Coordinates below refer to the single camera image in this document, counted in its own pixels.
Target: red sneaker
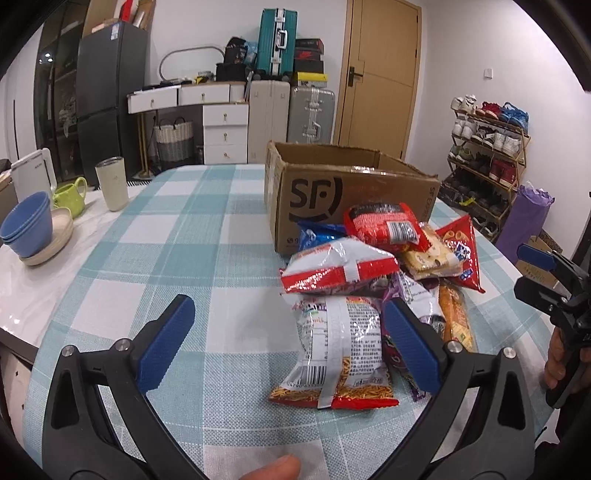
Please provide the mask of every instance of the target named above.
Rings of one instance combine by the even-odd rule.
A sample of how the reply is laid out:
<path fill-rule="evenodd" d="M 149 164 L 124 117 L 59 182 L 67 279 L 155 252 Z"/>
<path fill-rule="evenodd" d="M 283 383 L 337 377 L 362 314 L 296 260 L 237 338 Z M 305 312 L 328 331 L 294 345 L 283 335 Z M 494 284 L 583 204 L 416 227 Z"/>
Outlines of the red sneaker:
<path fill-rule="evenodd" d="M 505 167 L 503 163 L 503 161 L 497 159 L 492 161 L 491 171 L 488 174 L 490 179 L 493 179 L 494 181 L 499 181 L 501 179 L 501 176 L 503 175 L 503 169 Z"/>
<path fill-rule="evenodd" d="M 485 114 L 488 118 L 492 118 L 494 120 L 499 119 L 499 115 L 501 114 L 501 106 L 498 103 L 486 103 L 482 104 L 482 109 L 485 111 Z"/>
<path fill-rule="evenodd" d="M 515 165 L 511 163 L 502 163 L 504 163 L 503 173 L 501 174 L 501 179 L 499 180 L 499 183 L 507 188 L 510 188 L 513 186 L 513 184 L 515 183 L 515 179 L 517 178 L 517 169 L 515 168 Z"/>

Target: blue gripper pad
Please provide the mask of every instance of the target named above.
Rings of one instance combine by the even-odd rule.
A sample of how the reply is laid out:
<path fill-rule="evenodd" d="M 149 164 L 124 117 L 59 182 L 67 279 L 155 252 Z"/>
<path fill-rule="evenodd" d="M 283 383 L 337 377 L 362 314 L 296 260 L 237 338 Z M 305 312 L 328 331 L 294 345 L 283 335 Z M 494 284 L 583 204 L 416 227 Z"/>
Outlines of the blue gripper pad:
<path fill-rule="evenodd" d="M 168 318 L 160 317 L 156 321 L 161 320 L 164 324 L 138 361 L 135 382 L 144 395 L 149 390 L 158 388 L 166 370 L 193 326 L 195 303 L 190 297 L 184 297 Z"/>
<path fill-rule="evenodd" d="M 432 394 L 437 393 L 441 387 L 439 363 L 431 349 L 393 301 L 386 302 L 382 311 L 384 328 L 418 387 Z"/>
<path fill-rule="evenodd" d="M 554 270 L 556 266 L 552 255 L 526 244 L 520 245 L 517 248 L 517 258 L 547 272 Z"/>

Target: drawer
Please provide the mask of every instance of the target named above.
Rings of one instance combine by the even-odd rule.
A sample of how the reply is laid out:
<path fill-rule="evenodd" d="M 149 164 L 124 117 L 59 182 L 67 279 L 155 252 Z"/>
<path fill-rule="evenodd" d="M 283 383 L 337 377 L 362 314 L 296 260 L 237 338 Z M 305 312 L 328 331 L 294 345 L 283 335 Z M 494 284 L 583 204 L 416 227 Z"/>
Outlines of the drawer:
<path fill-rule="evenodd" d="M 198 105 L 200 103 L 224 103 L 230 99 L 230 86 L 227 83 L 216 85 L 183 86 L 178 91 L 179 105 Z"/>
<path fill-rule="evenodd" d="M 246 163 L 246 144 L 205 145 L 203 147 L 205 165 L 223 163 Z"/>
<path fill-rule="evenodd" d="M 129 113 L 148 112 L 159 108 L 170 108 L 178 105 L 179 86 L 156 88 L 127 96 Z"/>
<path fill-rule="evenodd" d="M 203 128 L 203 145 L 241 145 L 248 143 L 245 125 Z"/>
<path fill-rule="evenodd" d="M 203 126 L 248 125 L 248 105 L 208 105 L 203 107 Z"/>

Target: wooden door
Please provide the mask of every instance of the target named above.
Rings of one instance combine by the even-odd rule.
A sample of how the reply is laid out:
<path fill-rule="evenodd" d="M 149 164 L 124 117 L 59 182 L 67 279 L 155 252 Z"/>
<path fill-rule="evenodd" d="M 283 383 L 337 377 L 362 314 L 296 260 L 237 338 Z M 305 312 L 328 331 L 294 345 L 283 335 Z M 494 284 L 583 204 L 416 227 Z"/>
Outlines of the wooden door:
<path fill-rule="evenodd" d="M 403 158 L 418 78 L 420 9 L 397 0 L 351 1 L 338 144 Z"/>

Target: barcode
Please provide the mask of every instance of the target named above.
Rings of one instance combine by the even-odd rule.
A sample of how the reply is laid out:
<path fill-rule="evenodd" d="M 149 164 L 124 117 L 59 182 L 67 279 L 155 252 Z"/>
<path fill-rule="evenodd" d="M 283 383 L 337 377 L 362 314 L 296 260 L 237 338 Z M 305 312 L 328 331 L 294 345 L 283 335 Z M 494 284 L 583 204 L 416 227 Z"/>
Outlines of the barcode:
<path fill-rule="evenodd" d="M 417 243 L 417 234 L 410 222 L 386 222 L 390 232 L 390 244 Z"/>
<path fill-rule="evenodd" d="M 326 366 L 314 367 L 308 365 L 302 367 L 298 385 L 324 385 L 326 378 Z"/>

